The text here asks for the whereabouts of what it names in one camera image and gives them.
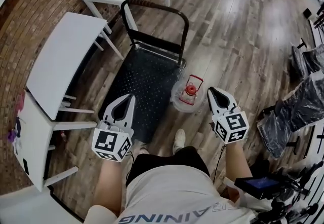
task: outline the person in background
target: person in background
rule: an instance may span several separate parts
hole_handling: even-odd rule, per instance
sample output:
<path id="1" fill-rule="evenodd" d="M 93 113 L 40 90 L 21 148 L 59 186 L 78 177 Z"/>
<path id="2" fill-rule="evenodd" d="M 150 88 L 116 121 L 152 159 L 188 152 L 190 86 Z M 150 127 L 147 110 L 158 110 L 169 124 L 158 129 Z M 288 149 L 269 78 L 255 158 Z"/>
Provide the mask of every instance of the person in background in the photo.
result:
<path id="1" fill-rule="evenodd" d="M 185 132 L 176 133 L 173 156 L 158 157 L 141 149 L 126 182 L 126 208 L 122 204 L 122 168 L 104 160 L 85 224 L 129 223 L 250 223 L 252 210 L 239 208 L 237 190 L 228 188 L 230 200 L 216 191 L 208 169 L 192 146 L 185 147 Z M 241 142 L 226 145 L 226 177 L 252 177 Z"/>

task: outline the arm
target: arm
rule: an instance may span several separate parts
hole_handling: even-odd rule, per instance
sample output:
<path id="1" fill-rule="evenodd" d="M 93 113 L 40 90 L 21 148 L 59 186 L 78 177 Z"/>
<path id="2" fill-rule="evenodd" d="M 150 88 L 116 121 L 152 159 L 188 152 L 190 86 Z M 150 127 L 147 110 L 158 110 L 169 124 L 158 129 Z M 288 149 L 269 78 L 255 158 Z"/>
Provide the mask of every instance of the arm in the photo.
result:
<path id="1" fill-rule="evenodd" d="M 252 177 L 244 155 L 241 142 L 234 142 L 226 145 L 226 177 L 235 182 L 236 178 Z M 232 202 L 239 198 L 238 191 L 228 187 L 229 197 Z"/>
<path id="2" fill-rule="evenodd" d="M 101 205 L 119 216 L 122 205 L 122 166 L 120 163 L 103 160 L 95 190 L 94 205 Z"/>

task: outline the brick wall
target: brick wall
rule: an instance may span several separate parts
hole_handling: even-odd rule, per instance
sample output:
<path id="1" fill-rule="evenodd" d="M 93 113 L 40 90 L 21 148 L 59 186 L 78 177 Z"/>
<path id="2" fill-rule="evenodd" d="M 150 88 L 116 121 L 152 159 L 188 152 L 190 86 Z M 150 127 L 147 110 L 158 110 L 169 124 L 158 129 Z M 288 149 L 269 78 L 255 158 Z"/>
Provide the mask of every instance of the brick wall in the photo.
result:
<path id="1" fill-rule="evenodd" d="M 117 11 L 99 6 L 110 20 Z M 0 9 L 0 194 L 31 185 L 6 140 L 14 127 L 15 102 L 37 54 L 66 12 L 90 14 L 81 0 L 6 0 Z"/>

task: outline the clear plastic bag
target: clear plastic bag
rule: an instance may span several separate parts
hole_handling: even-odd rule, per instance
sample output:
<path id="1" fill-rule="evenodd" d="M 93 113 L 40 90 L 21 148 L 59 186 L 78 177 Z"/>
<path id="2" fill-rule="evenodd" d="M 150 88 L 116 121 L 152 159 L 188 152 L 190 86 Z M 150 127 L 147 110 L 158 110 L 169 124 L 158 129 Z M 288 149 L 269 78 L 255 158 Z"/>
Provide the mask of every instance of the clear plastic bag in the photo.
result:
<path id="1" fill-rule="evenodd" d="M 324 44 L 306 52 L 292 46 L 291 62 L 301 80 L 312 72 L 324 71 Z"/>
<path id="2" fill-rule="evenodd" d="M 279 114 L 274 111 L 257 123 L 265 146 L 273 157 L 279 158 L 291 133 L 324 118 L 324 74 L 311 73 L 284 100 Z"/>

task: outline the black wire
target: black wire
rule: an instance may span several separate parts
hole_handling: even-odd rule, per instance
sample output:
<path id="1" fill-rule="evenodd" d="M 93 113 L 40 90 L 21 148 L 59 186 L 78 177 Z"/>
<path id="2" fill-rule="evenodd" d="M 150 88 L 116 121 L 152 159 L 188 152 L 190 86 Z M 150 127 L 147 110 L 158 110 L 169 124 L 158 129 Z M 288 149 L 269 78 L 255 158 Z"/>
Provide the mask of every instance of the black wire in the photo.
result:
<path id="1" fill-rule="evenodd" d="M 221 154 L 219 155 L 218 162 L 217 162 L 216 169 L 215 169 L 215 175 L 214 175 L 213 184 L 215 184 L 216 172 L 217 172 L 218 164 L 219 164 L 219 161 L 221 160 L 221 157 L 222 157 L 222 153 L 224 151 L 224 148 L 225 148 L 225 146 L 222 146 Z"/>
<path id="2" fill-rule="evenodd" d="M 128 154 L 126 154 L 126 156 L 131 156 L 132 158 L 133 158 L 133 161 L 132 161 L 132 167 L 133 167 L 133 164 L 134 164 L 134 156 L 133 156 L 133 153 L 131 152 L 131 151 L 129 151 L 128 153 L 131 153 L 130 155 Z M 128 179 L 128 175 L 130 174 L 130 172 L 131 172 L 131 170 L 127 173 L 127 175 L 126 175 L 126 180 Z"/>

